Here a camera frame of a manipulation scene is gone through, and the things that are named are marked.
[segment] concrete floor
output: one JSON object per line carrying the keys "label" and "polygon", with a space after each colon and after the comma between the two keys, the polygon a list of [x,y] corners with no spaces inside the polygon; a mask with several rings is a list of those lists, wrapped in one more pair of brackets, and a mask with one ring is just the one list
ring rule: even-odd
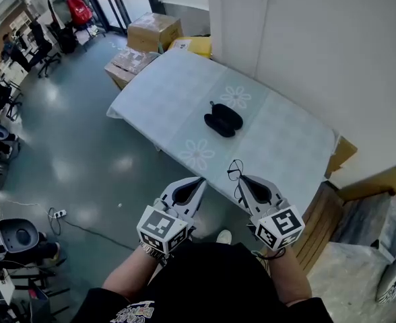
{"label": "concrete floor", "polygon": [[[48,79],[37,78],[33,70],[22,83],[24,103],[20,117],[10,126],[22,138],[22,150],[12,162],[0,192],[2,214],[4,218],[29,219],[40,231],[48,232],[51,240],[60,241],[67,262],[57,270],[55,283],[59,288],[71,288],[71,292],[52,302],[52,311],[65,303],[71,306],[58,316],[61,322],[70,321],[87,290],[101,286],[131,251],[64,223],[61,235],[55,237],[44,209],[66,209],[70,222],[135,248],[135,227],[146,205],[152,204],[169,183],[192,176],[172,158],[156,152],[125,121],[106,117],[119,89],[104,72],[104,66],[125,45],[121,36],[99,36],[89,45],[88,52],[79,48],[63,57]],[[39,203],[43,208],[8,201]],[[254,241],[245,227],[247,221],[246,213],[208,188],[196,216],[194,234],[202,240],[214,240],[226,227],[233,233],[234,243],[260,249],[262,244]],[[347,282],[349,278],[360,284],[358,267],[342,266],[345,277],[339,279],[334,275],[336,268],[326,268],[328,258],[332,258],[332,253],[326,248],[324,257],[312,270],[310,282],[315,294],[323,296],[334,314],[341,314],[336,322],[357,322],[347,316],[347,320],[342,318],[345,312],[340,310],[344,306],[339,308],[338,304],[343,303],[342,299],[329,288],[337,289],[340,281]],[[387,317],[396,317],[396,306],[389,309],[395,313]],[[360,310],[358,314],[367,318],[370,313]]]}

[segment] white tablecloth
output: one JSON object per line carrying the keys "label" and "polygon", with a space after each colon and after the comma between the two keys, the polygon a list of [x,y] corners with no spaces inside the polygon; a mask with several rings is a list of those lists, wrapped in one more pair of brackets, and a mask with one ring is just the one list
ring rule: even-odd
{"label": "white tablecloth", "polygon": [[[204,122],[210,101],[233,108],[244,125],[223,138]],[[273,182],[303,214],[335,146],[333,131],[273,90],[223,65],[172,49],[117,96],[107,116],[122,118],[234,203],[233,159],[243,174]]]}

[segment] cardboard box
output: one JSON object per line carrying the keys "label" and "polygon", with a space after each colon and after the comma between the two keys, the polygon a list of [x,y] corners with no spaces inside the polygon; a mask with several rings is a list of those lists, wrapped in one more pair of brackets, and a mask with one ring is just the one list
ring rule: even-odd
{"label": "cardboard box", "polygon": [[155,52],[142,52],[127,47],[105,66],[105,71],[116,85],[123,89],[158,56],[159,54]]}
{"label": "cardboard box", "polygon": [[180,37],[171,43],[170,48],[185,49],[210,59],[211,37]]}
{"label": "cardboard box", "polygon": [[128,26],[128,47],[161,54],[171,42],[182,37],[180,19],[169,15],[146,13]]}

